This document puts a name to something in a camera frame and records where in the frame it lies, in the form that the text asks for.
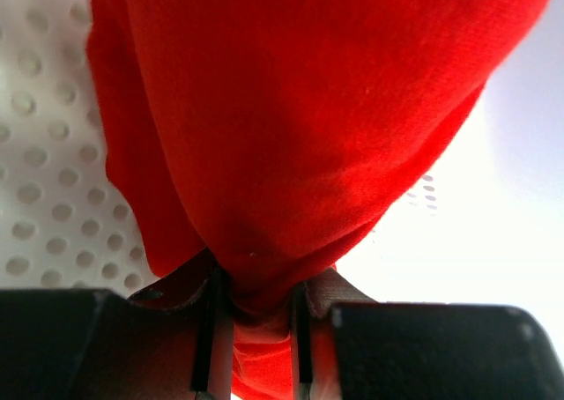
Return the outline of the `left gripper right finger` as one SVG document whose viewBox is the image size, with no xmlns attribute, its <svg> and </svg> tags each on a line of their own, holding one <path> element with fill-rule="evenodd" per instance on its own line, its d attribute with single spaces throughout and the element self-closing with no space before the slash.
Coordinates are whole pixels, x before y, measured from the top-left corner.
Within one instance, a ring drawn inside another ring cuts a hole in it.
<svg viewBox="0 0 564 400">
<path fill-rule="evenodd" d="M 342 397 L 331 309 L 373 302 L 332 268 L 294 287 L 290 318 L 294 399 Z"/>
</svg>

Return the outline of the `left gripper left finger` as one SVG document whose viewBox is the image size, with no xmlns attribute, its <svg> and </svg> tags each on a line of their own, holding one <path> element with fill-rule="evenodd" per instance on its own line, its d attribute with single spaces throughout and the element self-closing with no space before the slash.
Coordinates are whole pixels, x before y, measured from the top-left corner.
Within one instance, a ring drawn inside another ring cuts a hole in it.
<svg viewBox="0 0 564 400">
<path fill-rule="evenodd" d="M 228 399 L 234 326 L 207 252 L 123 299 L 94 296 L 72 399 Z"/>
</svg>

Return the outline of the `bright red t-shirt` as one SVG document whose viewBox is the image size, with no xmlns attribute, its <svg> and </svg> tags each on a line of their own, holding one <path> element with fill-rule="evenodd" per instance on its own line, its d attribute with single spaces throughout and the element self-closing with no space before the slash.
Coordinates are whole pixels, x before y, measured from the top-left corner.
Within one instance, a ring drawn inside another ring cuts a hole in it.
<svg viewBox="0 0 564 400">
<path fill-rule="evenodd" d="M 288 297 L 441 156 L 548 0 L 91 0 L 108 179 L 152 272 L 204 248 L 233 390 L 293 395 Z"/>
</svg>

